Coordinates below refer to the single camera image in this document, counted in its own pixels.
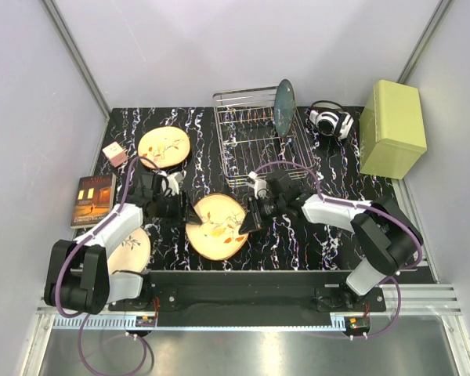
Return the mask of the beige leaf pattern plate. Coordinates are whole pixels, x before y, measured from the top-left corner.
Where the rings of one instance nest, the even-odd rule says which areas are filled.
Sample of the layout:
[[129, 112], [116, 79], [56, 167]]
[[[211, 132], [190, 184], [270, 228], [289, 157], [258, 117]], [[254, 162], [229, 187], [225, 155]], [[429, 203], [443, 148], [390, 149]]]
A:
[[232, 197], [221, 193], [210, 194], [200, 199], [193, 208], [202, 223], [187, 224], [186, 236], [201, 256], [212, 261], [225, 261], [247, 242], [248, 235], [239, 234], [246, 212]]

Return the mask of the cream plate with sprig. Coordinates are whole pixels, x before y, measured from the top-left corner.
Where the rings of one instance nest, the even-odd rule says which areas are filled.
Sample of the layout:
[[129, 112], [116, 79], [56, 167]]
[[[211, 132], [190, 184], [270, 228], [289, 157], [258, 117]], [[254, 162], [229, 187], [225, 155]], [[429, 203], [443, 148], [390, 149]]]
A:
[[141, 273], [150, 259], [151, 245], [148, 234], [141, 228], [129, 234], [108, 258], [109, 274], [121, 271]]

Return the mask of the blue glazed plate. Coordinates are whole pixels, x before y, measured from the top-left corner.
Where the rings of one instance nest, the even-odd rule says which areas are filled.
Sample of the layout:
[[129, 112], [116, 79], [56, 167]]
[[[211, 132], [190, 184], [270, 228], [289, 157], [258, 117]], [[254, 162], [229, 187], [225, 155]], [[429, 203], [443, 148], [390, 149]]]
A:
[[283, 79], [277, 87], [274, 100], [273, 123], [279, 137], [285, 137], [291, 128], [295, 112], [295, 92], [291, 82]]

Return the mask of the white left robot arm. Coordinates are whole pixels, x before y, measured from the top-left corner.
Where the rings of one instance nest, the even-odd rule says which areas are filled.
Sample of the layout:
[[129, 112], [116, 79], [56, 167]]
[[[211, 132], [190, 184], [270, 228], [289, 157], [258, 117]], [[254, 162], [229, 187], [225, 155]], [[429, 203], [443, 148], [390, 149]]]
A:
[[51, 250], [44, 303], [66, 318], [81, 313], [96, 315], [111, 303], [126, 300], [133, 308], [147, 309], [153, 291], [141, 272], [111, 272], [108, 258], [135, 230], [151, 219], [174, 226], [200, 225], [189, 195], [181, 185], [183, 172], [145, 173], [127, 181], [120, 204], [90, 231], [74, 240], [58, 240]]

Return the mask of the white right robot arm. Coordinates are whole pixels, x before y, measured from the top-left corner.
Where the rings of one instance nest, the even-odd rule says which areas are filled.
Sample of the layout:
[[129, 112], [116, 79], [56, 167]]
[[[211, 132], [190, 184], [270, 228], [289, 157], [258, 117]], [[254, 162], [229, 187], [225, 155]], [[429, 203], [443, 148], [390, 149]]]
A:
[[421, 234], [389, 197], [351, 201], [311, 193], [284, 171], [265, 178], [250, 172], [248, 184], [254, 193], [248, 198], [240, 235], [260, 231], [269, 220], [282, 215], [355, 235], [364, 258], [331, 297], [334, 303], [349, 310], [365, 305], [374, 287], [400, 271], [416, 251], [421, 251]]

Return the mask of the yellow floral plate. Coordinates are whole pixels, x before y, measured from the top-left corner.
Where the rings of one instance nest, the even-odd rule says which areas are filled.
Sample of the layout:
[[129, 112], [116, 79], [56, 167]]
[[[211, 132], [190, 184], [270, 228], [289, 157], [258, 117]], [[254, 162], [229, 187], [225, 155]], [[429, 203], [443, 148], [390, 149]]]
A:
[[137, 151], [147, 168], [169, 168], [186, 160], [190, 154], [190, 139], [180, 128], [164, 126], [147, 132], [138, 143]]

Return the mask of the pink cube power adapter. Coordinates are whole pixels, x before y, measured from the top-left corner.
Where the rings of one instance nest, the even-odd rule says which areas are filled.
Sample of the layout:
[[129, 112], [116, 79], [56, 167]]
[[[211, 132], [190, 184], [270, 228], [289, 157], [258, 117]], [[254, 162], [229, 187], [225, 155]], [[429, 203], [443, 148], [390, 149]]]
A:
[[126, 149], [119, 143], [112, 142], [103, 148], [103, 154], [113, 167], [119, 167], [128, 160]]

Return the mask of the dark cover paperback book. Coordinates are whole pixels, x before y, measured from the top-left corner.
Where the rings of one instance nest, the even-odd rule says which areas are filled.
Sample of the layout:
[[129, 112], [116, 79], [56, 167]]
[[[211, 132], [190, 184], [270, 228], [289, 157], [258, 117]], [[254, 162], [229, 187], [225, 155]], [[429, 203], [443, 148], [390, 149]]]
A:
[[115, 186], [113, 173], [80, 178], [70, 227], [90, 228], [105, 219], [114, 205]]

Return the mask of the white black headphones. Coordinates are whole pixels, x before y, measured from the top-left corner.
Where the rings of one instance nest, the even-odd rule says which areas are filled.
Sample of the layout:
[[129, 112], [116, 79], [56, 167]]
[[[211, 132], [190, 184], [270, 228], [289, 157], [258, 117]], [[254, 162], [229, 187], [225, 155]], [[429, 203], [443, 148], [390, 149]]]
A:
[[339, 103], [330, 100], [317, 100], [308, 109], [308, 121], [313, 129], [324, 136], [346, 139], [352, 130], [355, 119]]

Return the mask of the green rectangular box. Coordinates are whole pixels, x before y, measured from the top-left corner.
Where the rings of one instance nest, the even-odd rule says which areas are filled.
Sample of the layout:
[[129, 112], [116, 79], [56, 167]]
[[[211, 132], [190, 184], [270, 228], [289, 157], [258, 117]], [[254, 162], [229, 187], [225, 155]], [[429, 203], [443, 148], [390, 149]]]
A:
[[360, 173], [403, 179], [426, 150], [418, 89], [377, 82], [360, 116]]

